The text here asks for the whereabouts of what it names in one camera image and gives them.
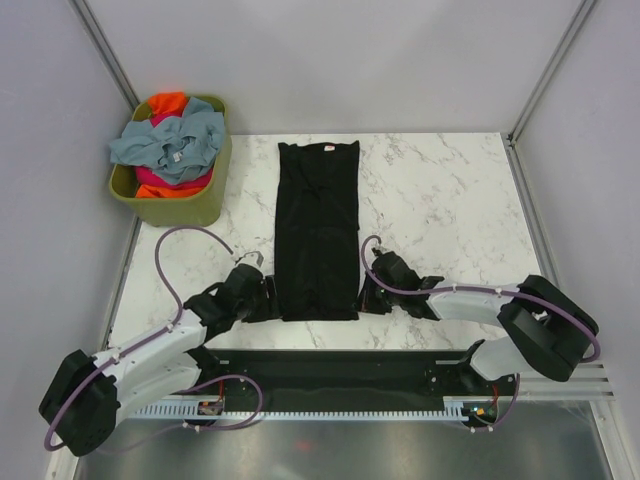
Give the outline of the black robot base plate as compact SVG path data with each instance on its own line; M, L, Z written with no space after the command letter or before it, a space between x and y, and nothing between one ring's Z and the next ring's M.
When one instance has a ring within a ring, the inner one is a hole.
M441 411L447 397L506 397L515 378L489 381L463 351L190 350L205 383L223 379L228 412L329 414Z

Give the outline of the olive green plastic bin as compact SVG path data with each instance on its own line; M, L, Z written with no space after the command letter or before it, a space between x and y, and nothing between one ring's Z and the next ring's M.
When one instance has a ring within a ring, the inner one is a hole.
M111 195L127 205L140 218L152 226L177 226L181 224L209 226L220 216L231 163L232 140L227 130L227 105L216 96L191 95L188 101L197 98L211 104L224 115L226 138L216 157L210 183L198 194L187 198L141 199L136 198L138 181L133 167L113 164L108 188ZM148 120L151 108L148 102L141 103L130 121Z

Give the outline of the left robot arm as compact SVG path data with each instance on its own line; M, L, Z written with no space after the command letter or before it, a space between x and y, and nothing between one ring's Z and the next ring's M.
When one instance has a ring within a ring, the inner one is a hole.
M278 316L274 278L240 263L224 281L190 297L178 320L93 355L81 349L68 354L38 408L50 427L46 449L85 456L123 420L165 396L211 392L221 361L207 342L238 321Z

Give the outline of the black t shirt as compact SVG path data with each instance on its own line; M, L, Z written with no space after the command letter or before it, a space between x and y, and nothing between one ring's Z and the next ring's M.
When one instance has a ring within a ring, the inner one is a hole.
M356 320L360 143L278 144L274 276L285 321Z

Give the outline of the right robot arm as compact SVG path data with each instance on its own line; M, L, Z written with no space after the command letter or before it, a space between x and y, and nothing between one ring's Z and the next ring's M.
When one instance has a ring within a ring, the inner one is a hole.
M373 253L374 261L363 263L363 311L382 315L397 306L417 319L468 321L505 332L467 350L457 377L469 393L528 371L566 382L579 364L601 353L596 321L543 276L494 287L456 284L442 276L418 276L393 251L375 248Z

